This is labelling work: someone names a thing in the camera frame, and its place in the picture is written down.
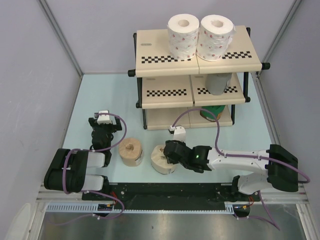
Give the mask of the cream paper roll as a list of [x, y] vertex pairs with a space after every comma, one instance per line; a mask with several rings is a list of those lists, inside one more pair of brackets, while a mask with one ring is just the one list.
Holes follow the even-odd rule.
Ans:
[[151, 165], [160, 174], [172, 174], [176, 170], [176, 166], [167, 162], [164, 155], [165, 145], [157, 145], [151, 153]]

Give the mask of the green paper towel roll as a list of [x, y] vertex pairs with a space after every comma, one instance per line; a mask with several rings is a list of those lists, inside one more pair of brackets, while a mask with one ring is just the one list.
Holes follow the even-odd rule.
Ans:
[[200, 111], [200, 116], [210, 122], [216, 122], [222, 116], [222, 113], [225, 109], [225, 105], [211, 105], [211, 106], [202, 106]]

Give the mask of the grey paper towel roll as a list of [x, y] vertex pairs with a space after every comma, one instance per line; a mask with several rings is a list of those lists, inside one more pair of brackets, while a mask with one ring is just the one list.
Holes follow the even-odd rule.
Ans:
[[205, 87], [212, 95], [222, 95], [229, 86], [232, 73], [211, 73], [205, 81]]

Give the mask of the white dotted paper roll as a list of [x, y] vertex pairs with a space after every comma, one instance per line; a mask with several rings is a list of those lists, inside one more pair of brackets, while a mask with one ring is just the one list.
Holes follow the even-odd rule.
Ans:
[[167, 23], [171, 56], [175, 60], [188, 60], [196, 55], [200, 22], [191, 14], [177, 14]]

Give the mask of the white pinkish paper roll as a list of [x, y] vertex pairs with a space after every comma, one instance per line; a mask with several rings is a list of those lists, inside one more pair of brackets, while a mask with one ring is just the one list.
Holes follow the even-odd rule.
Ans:
[[209, 62], [221, 60], [236, 33], [234, 23], [221, 15], [207, 15], [200, 22], [196, 55]]

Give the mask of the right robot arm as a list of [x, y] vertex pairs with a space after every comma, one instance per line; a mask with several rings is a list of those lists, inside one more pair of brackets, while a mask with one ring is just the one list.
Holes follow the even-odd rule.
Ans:
[[221, 169], [248, 172], [232, 180], [230, 194], [237, 201], [264, 189], [289, 193], [299, 189], [298, 159], [278, 144], [271, 144], [267, 150], [240, 152], [203, 145], [189, 148], [185, 142], [168, 140], [163, 154], [168, 163], [181, 164], [196, 173]]

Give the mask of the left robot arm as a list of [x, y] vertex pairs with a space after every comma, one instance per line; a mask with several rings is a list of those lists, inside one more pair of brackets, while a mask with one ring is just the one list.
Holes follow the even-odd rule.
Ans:
[[122, 130], [121, 120], [109, 115], [90, 117], [88, 123], [92, 128], [91, 146], [89, 149], [59, 148], [44, 177], [47, 190], [79, 193], [93, 191], [100, 200], [110, 196], [111, 188], [104, 184], [105, 177], [88, 174], [89, 168], [103, 168], [110, 164], [111, 146], [114, 133]]

